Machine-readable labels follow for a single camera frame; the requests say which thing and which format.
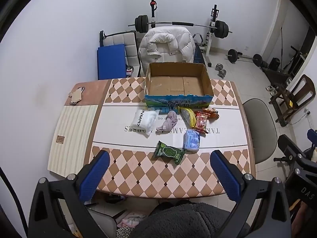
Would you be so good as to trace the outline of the blue tissue pack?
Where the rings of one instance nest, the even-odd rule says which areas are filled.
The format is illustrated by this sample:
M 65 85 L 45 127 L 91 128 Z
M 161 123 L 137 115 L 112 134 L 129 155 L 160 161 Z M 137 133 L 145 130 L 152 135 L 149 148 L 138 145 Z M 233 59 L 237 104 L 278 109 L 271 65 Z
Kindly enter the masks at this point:
M 196 153 L 199 151 L 200 134 L 196 130 L 187 129 L 184 134 L 183 149 L 188 153 Z

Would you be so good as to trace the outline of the orange mushroom snack packet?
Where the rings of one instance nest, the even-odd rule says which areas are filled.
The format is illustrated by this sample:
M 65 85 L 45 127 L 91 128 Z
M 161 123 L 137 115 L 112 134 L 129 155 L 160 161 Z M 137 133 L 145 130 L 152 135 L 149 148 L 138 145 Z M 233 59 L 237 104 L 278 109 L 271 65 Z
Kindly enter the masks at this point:
M 218 119 L 219 118 L 218 111 L 212 107 L 204 108 L 202 111 L 205 115 L 207 115 L 208 119 Z

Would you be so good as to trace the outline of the green snack packet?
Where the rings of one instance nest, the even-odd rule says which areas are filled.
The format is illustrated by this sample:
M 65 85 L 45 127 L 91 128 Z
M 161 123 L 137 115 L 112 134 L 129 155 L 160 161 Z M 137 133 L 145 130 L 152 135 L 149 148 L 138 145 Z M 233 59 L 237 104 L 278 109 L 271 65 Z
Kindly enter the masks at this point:
M 155 151 L 154 157 L 168 157 L 174 160 L 175 165 L 180 165 L 185 154 L 185 150 L 176 147 L 168 146 L 162 141 L 159 141 Z

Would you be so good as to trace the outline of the red snack packet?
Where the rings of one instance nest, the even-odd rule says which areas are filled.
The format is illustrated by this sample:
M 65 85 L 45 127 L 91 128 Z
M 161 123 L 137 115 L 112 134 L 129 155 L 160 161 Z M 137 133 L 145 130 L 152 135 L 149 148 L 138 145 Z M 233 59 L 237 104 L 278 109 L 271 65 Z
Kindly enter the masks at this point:
M 196 123 L 194 129 L 199 133 L 208 134 L 207 131 L 207 122 L 210 115 L 206 112 L 195 111 Z

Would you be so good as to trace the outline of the yellow silver pouch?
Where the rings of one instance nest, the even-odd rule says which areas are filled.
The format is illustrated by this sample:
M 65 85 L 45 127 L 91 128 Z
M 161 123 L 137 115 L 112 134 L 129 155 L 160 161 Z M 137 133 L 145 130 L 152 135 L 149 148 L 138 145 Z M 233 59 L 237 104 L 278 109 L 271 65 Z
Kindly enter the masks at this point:
M 188 107 L 180 107 L 180 114 L 190 128 L 195 127 L 196 115 L 192 109 Z

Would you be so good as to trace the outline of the purple knotted cloth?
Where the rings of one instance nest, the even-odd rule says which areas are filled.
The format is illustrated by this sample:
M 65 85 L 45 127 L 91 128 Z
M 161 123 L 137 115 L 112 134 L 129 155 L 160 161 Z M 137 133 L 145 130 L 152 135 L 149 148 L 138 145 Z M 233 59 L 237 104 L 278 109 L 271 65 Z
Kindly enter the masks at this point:
M 156 128 L 157 133 L 169 133 L 177 124 L 177 114 L 175 111 L 169 111 L 165 121 L 160 127 Z

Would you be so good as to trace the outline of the white NMAX soft pack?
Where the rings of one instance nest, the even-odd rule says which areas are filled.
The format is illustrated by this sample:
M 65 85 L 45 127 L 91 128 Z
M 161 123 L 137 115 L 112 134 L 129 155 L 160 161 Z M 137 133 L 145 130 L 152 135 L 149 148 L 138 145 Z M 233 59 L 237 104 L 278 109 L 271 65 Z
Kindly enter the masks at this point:
M 153 131 L 154 123 L 159 115 L 159 110 L 144 110 L 136 111 L 134 119 L 130 125 L 132 129 L 143 131 L 147 136 Z

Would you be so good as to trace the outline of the dark wooden chair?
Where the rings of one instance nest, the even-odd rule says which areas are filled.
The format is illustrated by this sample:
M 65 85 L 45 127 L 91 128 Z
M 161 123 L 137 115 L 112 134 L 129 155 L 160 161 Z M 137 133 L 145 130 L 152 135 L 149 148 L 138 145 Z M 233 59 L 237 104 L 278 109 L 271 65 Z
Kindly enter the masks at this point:
M 313 81 L 303 74 L 290 91 L 282 85 L 277 85 L 276 92 L 270 98 L 269 104 L 273 106 L 281 127 L 288 125 L 293 115 L 307 106 L 316 96 Z

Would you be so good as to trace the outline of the grey round chair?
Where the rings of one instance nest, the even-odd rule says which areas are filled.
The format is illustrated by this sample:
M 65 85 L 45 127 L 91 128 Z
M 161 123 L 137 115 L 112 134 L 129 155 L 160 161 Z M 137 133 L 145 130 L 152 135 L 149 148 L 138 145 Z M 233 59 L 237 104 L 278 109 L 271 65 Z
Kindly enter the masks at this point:
M 269 159 L 277 147 L 277 131 L 264 101 L 252 98 L 243 103 L 253 142 L 255 164 Z

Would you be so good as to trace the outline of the chrome dumbbell pair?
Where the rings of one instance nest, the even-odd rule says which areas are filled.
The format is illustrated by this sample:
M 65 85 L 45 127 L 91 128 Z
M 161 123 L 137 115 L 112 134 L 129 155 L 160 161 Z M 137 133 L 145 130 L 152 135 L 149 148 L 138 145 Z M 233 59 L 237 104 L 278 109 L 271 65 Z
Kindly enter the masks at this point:
M 215 70 L 218 72 L 218 76 L 219 76 L 220 78 L 222 78 L 222 79 L 225 78 L 227 72 L 226 72 L 226 70 L 224 69 L 223 64 L 220 64 L 220 63 L 216 64 Z

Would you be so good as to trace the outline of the floor barbell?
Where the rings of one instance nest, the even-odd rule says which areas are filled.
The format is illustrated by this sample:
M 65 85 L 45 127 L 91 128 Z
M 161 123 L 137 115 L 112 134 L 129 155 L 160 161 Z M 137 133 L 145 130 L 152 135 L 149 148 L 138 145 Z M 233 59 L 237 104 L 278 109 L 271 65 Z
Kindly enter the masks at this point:
M 260 67 L 263 62 L 262 56 L 259 54 L 255 54 L 253 57 L 249 57 L 247 55 L 243 55 L 241 52 L 238 52 L 235 49 L 230 49 L 227 52 L 226 57 L 232 64 L 240 59 L 247 59 L 251 60 L 256 66 Z

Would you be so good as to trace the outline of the barbell on rack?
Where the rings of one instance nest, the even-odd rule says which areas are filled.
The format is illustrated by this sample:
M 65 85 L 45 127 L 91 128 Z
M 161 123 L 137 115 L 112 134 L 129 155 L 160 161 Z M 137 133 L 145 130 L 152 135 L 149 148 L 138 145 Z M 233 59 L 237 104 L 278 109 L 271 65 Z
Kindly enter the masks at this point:
M 194 24 L 188 22 L 149 22 L 147 15 L 139 15 L 135 18 L 133 24 L 127 25 L 128 27 L 135 27 L 135 31 L 139 33 L 146 33 L 149 30 L 149 27 L 155 27 L 156 25 L 175 25 L 175 26 L 188 26 L 188 27 L 204 27 L 211 30 L 211 33 L 214 34 L 216 38 L 224 39 L 226 38 L 232 31 L 229 30 L 229 26 L 220 20 L 216 20 L 214 26 L 207 26 L 201 24 Z

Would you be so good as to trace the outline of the white squat rack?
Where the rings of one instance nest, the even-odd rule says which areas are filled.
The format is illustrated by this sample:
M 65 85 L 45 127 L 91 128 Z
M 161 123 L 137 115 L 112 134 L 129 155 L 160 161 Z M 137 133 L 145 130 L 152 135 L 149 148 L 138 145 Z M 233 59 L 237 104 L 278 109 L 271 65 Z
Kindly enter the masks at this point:
M 157 5 L 157 2 L 155 0 L 151 0 L 149 4 L 151 7 L 151 22 L 153 22 L 153 21 L 156 21 L 155 11 L 157 10 L 158 5 Z M 219 14 L 219 9 L 217 8 L 217 5 L 215 4 L 211 10 L 210 22 L 207 26 L 212 26 L 212 25 L 214 26 L 214 23 L 218 17 L 218 14 Z M 206 57 L 208 67 L 212 66 L 212 63 L 210 62 L 210 58 L 209 58 L 209 53 L 210 53 L 211 43 L 212 43 L 213 37 L 214 37 L 214 34 L 211 33 L 211 30 L 208 29 L 207 34 L 206 34 L 206 38 L 203 38 L 204 45 L 205 45 L 205 57 Z

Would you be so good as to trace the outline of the blue folded mat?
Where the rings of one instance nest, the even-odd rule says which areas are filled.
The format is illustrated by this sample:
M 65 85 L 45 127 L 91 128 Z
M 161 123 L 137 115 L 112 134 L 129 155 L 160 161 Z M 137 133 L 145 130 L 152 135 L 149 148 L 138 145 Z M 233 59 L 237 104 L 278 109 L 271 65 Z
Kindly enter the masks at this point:
M 99 47 L 97 50 L 98 80 L 120 79 L 126 77 L 124 45 Z

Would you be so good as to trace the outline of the grey quilted chair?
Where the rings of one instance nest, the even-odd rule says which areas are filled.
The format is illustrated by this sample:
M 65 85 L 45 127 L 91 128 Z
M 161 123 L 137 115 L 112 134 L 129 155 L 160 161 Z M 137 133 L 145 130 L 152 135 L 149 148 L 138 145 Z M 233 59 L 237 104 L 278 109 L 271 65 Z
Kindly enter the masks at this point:
M 125 31 L 106 35 L 102 30 L 99 32 L 100 47 L 110 45 L 124 45 L 126 65 L 131 68 L 128 77 L 139 77 L 141 72 L 141 61 L 138 55 L 137 33 L 136 31 Z

